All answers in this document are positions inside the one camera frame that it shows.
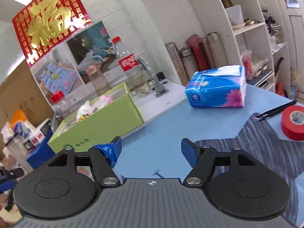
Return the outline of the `white sock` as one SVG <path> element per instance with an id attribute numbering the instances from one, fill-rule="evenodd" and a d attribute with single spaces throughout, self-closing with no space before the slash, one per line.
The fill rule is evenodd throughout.
<path id="1" fill-rule="evenodd" d="M 79 123 L 85 120 L 86 118 L 88 118 L 89 116 L 91 116 L 91 114 L 92 112 L 91 112 L 90 102 L 86 101 L 83 105 L 79 107 L 76 115 L 76 121 Z"/>

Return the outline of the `potted plant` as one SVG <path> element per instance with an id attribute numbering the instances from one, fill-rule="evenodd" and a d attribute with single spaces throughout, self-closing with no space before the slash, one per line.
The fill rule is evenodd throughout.
<path id="1" fill-rule="evenodd" d="M 244 17 L 240 5 L 235 5 L 232 0 L 221 0 L 221 2 L 232 26 L 244 24 Z"/>

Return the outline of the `blue table mat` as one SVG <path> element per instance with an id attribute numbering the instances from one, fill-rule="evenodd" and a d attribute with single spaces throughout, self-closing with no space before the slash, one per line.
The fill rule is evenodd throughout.
<path id="1" fill-rule="evenodd" d="M 238 135 L 252 114 L 264 113 L 288 99 L 249 85 L 242 108 L 194 109 L 187 101 L 158 116 L 150 124 L 123 140 L 115 172 L 126 178 L 184 179 L 191 168 L 181 153 L 181 140 L 231 139 Z M 278 137 L 280 115 L 267 119 Z"/>

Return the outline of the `white pen refill box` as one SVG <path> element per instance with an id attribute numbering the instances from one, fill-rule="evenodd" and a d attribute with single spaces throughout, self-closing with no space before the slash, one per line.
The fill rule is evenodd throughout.
<path id="1" fill-rule="evenodd" d="M 31 132 L 23 145 L 28 151 L 30 151 L 31 149 L 39 146 L 45 140 L 49 132 L 51 132 L 50 118 L 46 119 L 33 132 Z"/>

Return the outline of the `steel thermos short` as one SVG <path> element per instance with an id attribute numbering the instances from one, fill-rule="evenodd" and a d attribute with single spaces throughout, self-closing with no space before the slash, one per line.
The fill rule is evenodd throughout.
<path id="1" fill-rule="evenodd" d="M 190 49 L 187 47 L 183 47 L 179 51 L 179 54 L 180 54 L 184 69 L 185 69 L 189 79 L 191 79 L 193 74 L 195 72 L 198 72 L 198 66 L 195 61 L 195 58 L 194 58 L 192 52 L 190 51 Z"/>

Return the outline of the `green cardboard box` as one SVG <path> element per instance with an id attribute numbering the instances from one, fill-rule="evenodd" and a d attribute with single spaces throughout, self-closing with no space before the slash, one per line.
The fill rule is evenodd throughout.
<path id="1" fill-rule="evenodd" d="M 122 137 L 144 124 L 130 90 L 125 83 L 105 93 L 112 102 L 94 112 L 83 121 L 76 121 L 76 113 L 64 119 L 48 145 L 54 153 L 71 147 L 76 152 L 85 152 L 94 145 L 106 144 L 116 136 Z"/>

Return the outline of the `black tweezers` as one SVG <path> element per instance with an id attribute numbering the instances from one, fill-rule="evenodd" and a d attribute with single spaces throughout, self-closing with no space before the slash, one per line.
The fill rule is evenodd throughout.
<path id="1" fill-rule="evenodd" d="M 279 107 L 276 107 L 276 108 L 273 108 L 271 110 L 268 110 L 260 115 L 255 115 L 254 119 L 255 120 L 266 120 L 270 117 L 273 117 L 277 114 L 280 114 L 281 112 L 283 112 L 286 108 L 290 107 L 290 106 L 293 106 L 297 103 L 297 100 L 293 100 L 289 103 L 286 103 L 284 105 L 281 105 Z"/>

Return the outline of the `blue tissue pack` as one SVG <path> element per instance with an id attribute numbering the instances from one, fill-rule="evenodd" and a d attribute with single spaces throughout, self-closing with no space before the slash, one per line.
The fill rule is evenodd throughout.
<path id="1" fill-rule="evenodd" d="M 195 72 L 185 88 L 194 108 L 241 108 L 246 98 L 245 68 L 227 65 Z"/>

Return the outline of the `clear plastic container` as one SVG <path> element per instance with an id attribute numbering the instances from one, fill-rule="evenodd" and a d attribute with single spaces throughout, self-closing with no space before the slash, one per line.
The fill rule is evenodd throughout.
<path id="1" fill-rule="evenodd" d="M 33 171 L 33 168 L 26 160 L 29 155 L 29 151 L 24 146 L 21 136 L 15 134 L 6 144 L 6 148 L 10 155 L 13 156 L 28 173 Z"/>

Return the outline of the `bedding poster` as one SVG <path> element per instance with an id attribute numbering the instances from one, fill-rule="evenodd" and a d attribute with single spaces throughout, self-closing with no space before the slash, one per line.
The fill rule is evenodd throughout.
<path id="1" fill-rule="evenodd" d="M 97 64 L 110 87 L 128 78 L 115 56 L 108 31 L 102 21 L 79 31 L 54 47 L 30 68 L 39 89 L 50 105 L 61 91 L 68 98 L 83 98 L 95 91 L 86 69 Z"/>

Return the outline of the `clear jar red lid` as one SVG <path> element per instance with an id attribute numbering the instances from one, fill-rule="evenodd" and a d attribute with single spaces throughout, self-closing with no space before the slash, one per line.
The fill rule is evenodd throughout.
<path id="1" fill-rule="evenodd" d="M 67 111 L 67 101 L 65 99 L 64 93 L 59 90 L 50 96 L 51 103 L 54 106 L 54 115 L 58 120 L 64 120 L 67 116 L 65 113 Z"/>

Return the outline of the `white base board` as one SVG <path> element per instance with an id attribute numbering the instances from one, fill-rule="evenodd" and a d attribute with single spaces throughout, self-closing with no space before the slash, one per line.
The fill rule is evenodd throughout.
<path id="1" fill-rule="evenodd" d="M 133 101 L 142 116 L 144 124 L 150 123 L 162 113 L 172 109 L 187 99 L 184 92 L 184 86 L 169 79 L 164 79 L 161 83 L 168 89 L 168 92 L 159 97 L 156 97 L 156 92 L 153 90 L 143 97 L 132 92 Z"/>

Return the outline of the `grey striped cloth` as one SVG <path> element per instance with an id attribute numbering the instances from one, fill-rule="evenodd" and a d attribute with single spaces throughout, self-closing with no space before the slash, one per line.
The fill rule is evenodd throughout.
<path id="1" fill-rule="evenodd" d="M 258 121 L 256 116 L 252 114 L 234 138 L 195 143 L 221 152 L 241 147 L 281 176 L 290 187 L 290 202 L 283 216 L 296 227 L 303 227 L 303 142 L 280 139 L 267 120 Z"/>

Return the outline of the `pink tissue pack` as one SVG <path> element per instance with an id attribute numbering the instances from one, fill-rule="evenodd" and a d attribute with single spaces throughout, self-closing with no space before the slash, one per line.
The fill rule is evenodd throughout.
<path id="1" fill-rule="evenodd" d="M 99 111 L 109 105 L 111 102 L 113 102 L 112 97 L 102 95 L 94 102 L 94 104 L 91 105 L 91 112 L 94 113 Z"/>

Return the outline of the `beige thermos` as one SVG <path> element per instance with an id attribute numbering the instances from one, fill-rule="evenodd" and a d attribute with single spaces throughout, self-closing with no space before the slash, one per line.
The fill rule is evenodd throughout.
<path id="1" fill-rule="evenodd" d="M 201 38 L 202 49 L 207 57 L 210 68 L 223 67 L 227 65 L 227 58 L 223 44 L 217 32 L 211 32 Z"/>

